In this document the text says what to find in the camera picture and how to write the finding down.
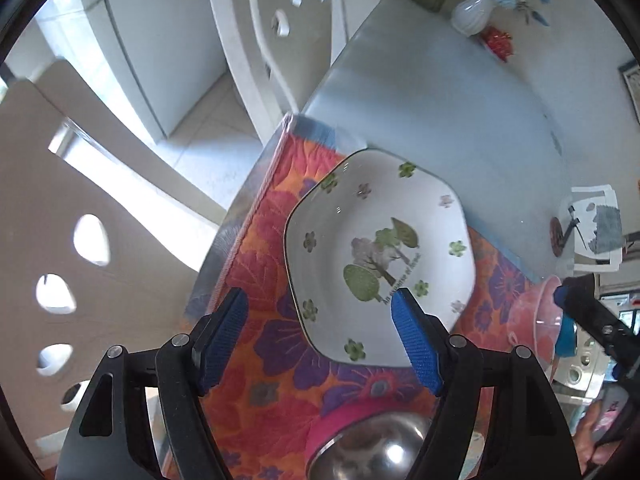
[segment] person's hand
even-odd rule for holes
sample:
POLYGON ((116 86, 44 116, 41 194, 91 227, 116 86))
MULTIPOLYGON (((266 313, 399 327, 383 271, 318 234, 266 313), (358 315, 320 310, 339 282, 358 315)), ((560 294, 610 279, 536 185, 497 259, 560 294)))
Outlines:
POLYGON ((597 449, 594 447, 593 440, 591 439, 591 431, 600 416, 601 409, 601 400, 592 402, 575 430, 574 446, 582 474, 587 470, 589 462, 600 465, 607 463, 607 460, 609 460, 620 444, 619 442, 609 442, 608 444, 599 446, 597 449))

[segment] white vase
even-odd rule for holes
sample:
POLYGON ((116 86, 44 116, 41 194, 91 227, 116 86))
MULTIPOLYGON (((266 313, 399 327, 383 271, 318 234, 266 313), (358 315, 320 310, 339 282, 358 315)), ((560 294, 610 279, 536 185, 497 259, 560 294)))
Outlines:
POLYGON ((453 9, 451 25, 460 34, 472 36, 486 27, 494 9, 494 0, 465 0, 453 9))

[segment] plate rim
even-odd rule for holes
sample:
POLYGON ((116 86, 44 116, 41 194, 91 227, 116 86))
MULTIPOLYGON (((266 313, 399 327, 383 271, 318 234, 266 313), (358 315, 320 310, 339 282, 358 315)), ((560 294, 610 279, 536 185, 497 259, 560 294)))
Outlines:
MULTIPOLYGON (((447 187, 449 187, 449 189, 452 190, 452 192, 454 193, 455 197, 458 199, 458 202, 460 203, 460 197, 456 193, 456 190, 453 189, 450 186, 450 184, 446 180, 444 180, 443 178, 437 176, 434 173, 431 173, 431 171, 425 170, 423 167, 419 166, 418 164, 415 164, 414 162, 412 162, 412 161, 410 161, 410 160, 408 160, 406 158, 397 156, 394 153, 388 152, 387 150, 383 150, 383 149, 378 148, 376 146, 371 146, 371 147, 367 146, 366 148, 362 148, 362 149, 357 150, 357 151, 355 151, 353 153, 350 153, 343 160, 341 160, 334 167, 332 167, 331 170, 329 171, 329 173, 327 173, 311 189, 309 189, 304 194, 304 196, 300 200, 298 200, 298 203, 291 210, 291 213, 289 213, 289 216, 287 217, 287 221, 284 224, 284 231, 283 231, 283 236, 282 236, 282 245, 283 245, 283 250, 284 250, 284 266, 285 266, 285 270, 287 271, 287 281, 289 282, 288 283, 289 290, 291 292, 291 297, 293 298, 293 305, 294 305, 295 310, 296 310, 296 315, 298 317, 298 322, 300 323, 300 326, 302 327, 302 333, 305 335, 306 342, 309 343, 309 346, 311 346, 311 348, 315 352, 317 352, 319 355, 321 355, 325 359, 328 359, 329 361, 340 363, 340 364, 351 364, 351 365, 357 365, 357 363, 348 363, 346 361, 338 361, 336 359, 333 359, 333 358, 329 357, 328 355, 324 354, 323 352, 319 351, 319 349, 316 348, 316 345, 313 343, 313 341, 311 341, 311 338, 309 337, 309 334, 306 331, 306 326, 305 326, 305 323, 304 323, 304 321, 302 319, 302 310, 300 309, 300 306, 298 304, 298 298, 296 297, 296 291, 294 290, 293 283, 291 281, 291 273, 289 271, 289 258, 287 256, 287 231, 289 229, 289 223, 291 222, 291 219, 293 218, 294 213, 297 211, 297 209, 300 207, 300 205, 305 201, 305 198, 308 197, 312 192, 314 192, 316 187, 319 187, 320 184, 322 184, 322 181, 327 178, 327 176, 332 174, 337 168, 339 168, 342 164, 347 162, 351 157, 353 157, 354 155, 357 155, 358 153, 362 153, 362 152, 381 152, 381 153, 385 153, 385 155, 389 155, 389 156, 391 156, 391 157, 393 157, 393 158, 395 158, 397 160, 404 160, 405 162, 409 162, 409 163, 413 164, 416 167, 416 169, 420 169, 424 173, 427 173, 428 175, 431 175, 432 177, 437 178, 439 181, 444 182, 444 184, 446 184, 447 187)), ((468 237, 468 223, 466 222, 465 209, 462 207, 462 203, 460 203, 460 209, 462 209, 462 218, 463 218, 463 220, 465 222, 466 231, 467 231, 467 237, 468 237)), ((476 276, 476 266, 475 265, 473 265, 473 270, 474 270, 474 286, 471 289, 471 293, 469 294, 468 300, 466 300, 467 304, 468 304, 469 300, 471 299, 471 296, 473 295, 474 289, 476 288, 476 277, 477 276, 476 276)), ((380 366, 380 365, 362 364, 361 366, 380 366)))

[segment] blue gripper pad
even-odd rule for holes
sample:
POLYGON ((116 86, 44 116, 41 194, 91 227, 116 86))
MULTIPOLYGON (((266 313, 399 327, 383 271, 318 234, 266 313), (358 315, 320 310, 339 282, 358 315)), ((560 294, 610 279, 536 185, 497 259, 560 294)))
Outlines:
POLYGON ((391 297, 391 317, 420 384, 438 397, 444 385, 438 354, 421 329, 407 299, 399 292, 391 297))
POLYGON ((249 315, 249 300, 244 290, 232 289, 220 307, 211 314, 205 328, 210 339, 202 348, 198 377, 198 394, 204 396, 222 380, 226 364, 236 346, 242 327, 249 315))

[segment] pink bowl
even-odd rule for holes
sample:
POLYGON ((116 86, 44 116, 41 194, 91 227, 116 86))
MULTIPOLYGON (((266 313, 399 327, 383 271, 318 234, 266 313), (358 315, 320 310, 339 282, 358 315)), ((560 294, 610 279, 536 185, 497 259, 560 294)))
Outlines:
POLYGON ((543 370, 551 366, 560 333, 562 309, 554 303, 560 285, 560 278, 549 276, 532 286, 513 302, 507 321, 509 343, 529 347, 543 370))

